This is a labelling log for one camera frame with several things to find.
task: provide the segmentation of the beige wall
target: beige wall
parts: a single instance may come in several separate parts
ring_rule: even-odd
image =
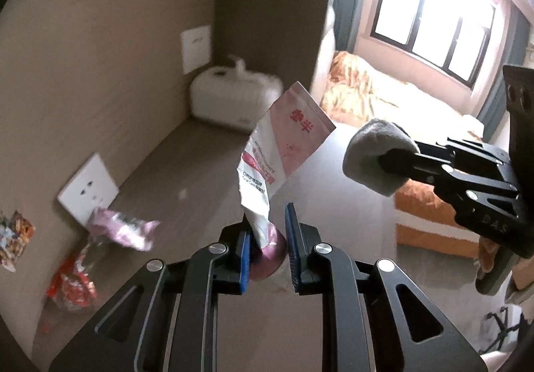
[[[37,227],[0,314],[29,353],[52,273],[83,233],[55,196],[94,152],[118,184],[188,116],[180,33],[215,0],[9,0],[0,14],[0,208]]]
[[[488,50],[473,89],[469,90],[438,68],[394,46],[370,36],[378,0],[364,0],[354,52],[372,66],[395,78],[409,81],[440,99],[462,114],[476,116],[497,74],[498,58],[504,47],[510,4],[509,0],[492,0],[496,16]]]
[[[215,60],[228,54],[247,68],[306,88],[317,61],[328,0],[217,0]]]

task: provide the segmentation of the window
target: window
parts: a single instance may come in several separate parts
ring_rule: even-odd
[[[471,88],[494,15],[489,0],[379,0],[371,35],[429,61]]]

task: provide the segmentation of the silver screw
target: silver screw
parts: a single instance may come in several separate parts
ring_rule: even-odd
[[[164,263],[161,260],[154,259],[146,264],[146,269],[150,272],[156,272],[161,270],[164,267]]]
[[[211,254],[223,254],[226,251],[226,245],[221,243],[211,244],[209,246],[209,252]]]
[[[329,254],[332,251],[332,246],[327,243],[319,243],[315,246],[315,251],[319,254]]]
[[[389,259],[380,259],[377,265],[378,269],[384,272],[392,272],[395,269],[395,264]]]

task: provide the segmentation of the white plastic container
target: white plastic container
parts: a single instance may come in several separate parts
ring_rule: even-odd
[[[214,66],[191,84],[193,116],[219,125],[251,132],[257,121],[282,94],[279,78],[236,67]]]

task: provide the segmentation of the white tube packaging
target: white tube packaging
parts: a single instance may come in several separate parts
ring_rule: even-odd
[[[260,252],[253,253],[250,278],[262,280],[284,262],[287,243],[269,222],[269,200],[335,129],[296,82],[258,121],[241,154],[239,192]]]

